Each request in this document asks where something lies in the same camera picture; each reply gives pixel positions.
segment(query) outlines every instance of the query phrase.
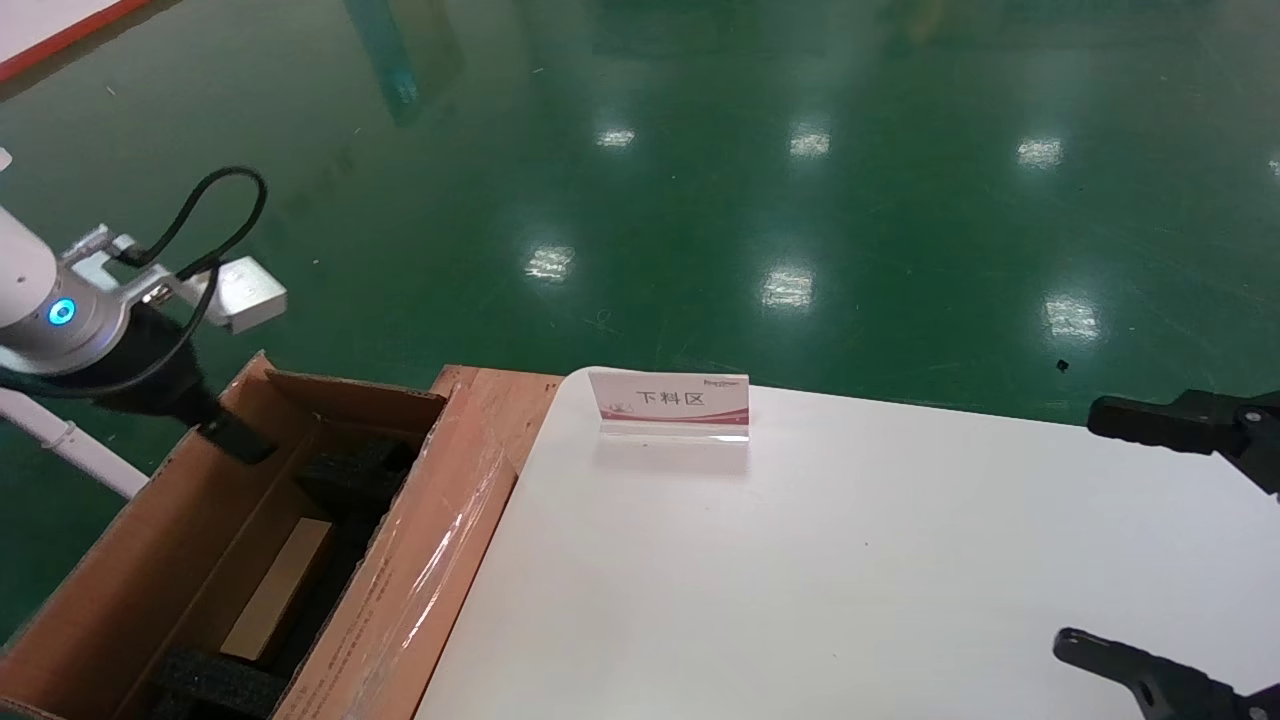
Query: green epoxy floor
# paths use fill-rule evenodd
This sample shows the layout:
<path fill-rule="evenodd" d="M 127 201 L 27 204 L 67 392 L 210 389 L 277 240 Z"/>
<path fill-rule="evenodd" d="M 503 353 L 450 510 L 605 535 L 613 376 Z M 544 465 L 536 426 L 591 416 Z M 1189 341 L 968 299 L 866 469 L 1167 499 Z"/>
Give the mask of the green epoxy floor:
<path fill-rule="evenodd" d="M 1277 32 L 1271 0 L 183 0 L 8 88 L 0 202 L 150 242 L 206 172 L 261 169 L 248 250 L 292 310 L 201 332 L 218 387 L 266 348 L 1083 423 L 1280 386 Z M 211 195 L 174 265 L 250 199 Z M 146 469 L 180 434 L 51 405 Z M 120 501 L 0 448 L 3 634 Z"/>

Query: small cardboard box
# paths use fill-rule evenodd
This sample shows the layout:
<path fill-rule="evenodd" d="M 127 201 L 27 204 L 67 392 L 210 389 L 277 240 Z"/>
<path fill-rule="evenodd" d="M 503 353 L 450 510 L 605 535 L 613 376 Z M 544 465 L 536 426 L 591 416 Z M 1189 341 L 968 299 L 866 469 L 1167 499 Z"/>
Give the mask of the small cardboard box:
<path fill-rule="evenodd" d="M 541 377 L 522 377 L 543 389 Z M 324 519 L 293 482 L 301 464 L 334 443 L 392 434 L 422 450 L 274 717 L 408 720 L 516 480 L 508 438 L 494 432 L 497 401 L 466 383 L 443 395 L 285 373 L 255 357 L 223 401 L 279 450 L 246 466 L 188 433 L 5 650 L 0 708 L 146 717 L 161 655 L 216 653 L 298 520 Z M 498 432 L 509 424 L 498 420 Z"/>

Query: clear tape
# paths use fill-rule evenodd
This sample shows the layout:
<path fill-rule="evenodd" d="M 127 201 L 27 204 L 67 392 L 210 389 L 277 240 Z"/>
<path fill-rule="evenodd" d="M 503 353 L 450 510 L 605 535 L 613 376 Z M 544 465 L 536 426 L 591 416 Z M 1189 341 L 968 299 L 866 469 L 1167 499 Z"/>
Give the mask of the clear tape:
<path fill-rule="evenodd" d="M 451 393 L 451 402 L 460 400 L 458 396 L 458 388 L 454 387 Z M 466 416 L 466 411 L 454 418 L 442 416 L 440 425 L 433 428 L 431 434 L 428 436 L 421 457 L 425 457 L 430 451 L 431 441 L 439 434 L 443 424 L 462 423 Z M 401 612 L 396 618 L 396 621 L 389 625 L 379 642 L 374 643 L 371 650 L 361 657 L 361 666 L 367 667 L 369 671 L 356 688 L 349 706 L 342 714 L 344 720 L 371 719 L 378 716 L 375 714 L 378 712 L 380 705 L 385 701 L 384 691 L 388 689 L 388 685 L 390 684 L 398 667 L 399 660 L 410 651 L 411 646 L 417 639 L 419 630 L 431 616 L 431 612 L 440 598 L 440 592 L 453 574 L 460 548 L 466 544 L 476 521 L 484 514 L 485 507 L 488 507 L 489 500 L 493 497 L 494 488 L 498 479 L 502 477 L 503 470 L 509 468 L 502 443 L 498 442 L 497 437 L 486 425 L 481 425 L 481 429 L 484 433 L 484 442 L 481 443 L 484 450 L 476 455 L 472 473 L 468 477 L 483 477 L 483 480 L 476 486 L 475 491 L 463 506 L 458 509 L 453 521 L 449 524 L 448 530 L 440 538 L 439 544 L 431 553 L 430 560 L 419 573 L 411 591 L 407 593 L 407 597 L 401 606 Z M 417 478 L 417 482 L 433 482 L 433 478 L 422 477 Z M 392 538 L 388 543 L 388 553 L 394 553 L 399 547 L 399 536 L 403 530 L 401 524 L 404 520 L 406 518 L 397 518 L 394 524 L 389 528 Z M 384 527 L 381 532 L 388 532 L 388 528 Z M 369 561 L 370 557 L 366 557 L 365 562 Z M 429 678 L 422 678 L 422 691 L 426 689 L 428 679 Z"/>

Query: plastic wrap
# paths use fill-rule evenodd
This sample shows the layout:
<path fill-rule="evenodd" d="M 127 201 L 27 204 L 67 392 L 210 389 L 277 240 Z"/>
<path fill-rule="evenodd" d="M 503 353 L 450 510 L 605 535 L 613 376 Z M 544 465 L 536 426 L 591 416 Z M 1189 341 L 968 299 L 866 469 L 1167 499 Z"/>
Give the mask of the plastic wrap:
<path fill-rule="evenodd" d="M 329 625 L 275 717 L 412 717 L 516 471 L 454 388 Z"/>

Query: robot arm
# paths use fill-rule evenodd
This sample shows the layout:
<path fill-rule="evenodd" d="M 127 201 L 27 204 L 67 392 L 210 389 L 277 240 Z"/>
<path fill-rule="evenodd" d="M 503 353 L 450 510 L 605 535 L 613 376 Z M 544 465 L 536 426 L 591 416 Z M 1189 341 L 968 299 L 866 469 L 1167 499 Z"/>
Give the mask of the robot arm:
<path fill-rule="evenodd" d="M 177 273 L 155 263 L 204 191 L 237 174 L 259 186 L 257 202 L 241 229 Z M 265 199 L 257 173 L 224 168 L 197 186 L 154 247 L 143 250 L 100 225 L 60 256 L 0 208 L 0 387 L 173 416 L 244 462 L 266 459 L 274 445 L 218 402 L 191 346 L 202 319 L 241 332 L 284 311 L 284 287 L 257 263 L 221 260 L 252 228 Z M 108 270 L 110 261 L 141 272 L 120 283 Z M 186 325 L 156 309 L 174 295 L 195 306 Z"/>

